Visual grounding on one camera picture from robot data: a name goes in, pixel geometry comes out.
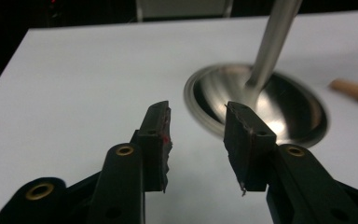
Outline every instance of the spoon handle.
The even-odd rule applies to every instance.
[[[258,96],[275,67],[302,0],[275,0],[251,77],[245,84]]]

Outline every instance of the white tabletop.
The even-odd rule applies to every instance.
[[[214,63],[255,60],[267,18],[30,30],[0,77],[0,209],[41,176],[67,186],[130,141],[146,109],[169,100],[172,141],[165,194],[146,194],[147,223],[271,223],[266,194],[244,198],[218,137],[187,111],[183,88]],[[358,81],[358,12],[298,16],[277,70],[307,84],[329,114],[311,151],[358,188],[358,102],[330,91]]]

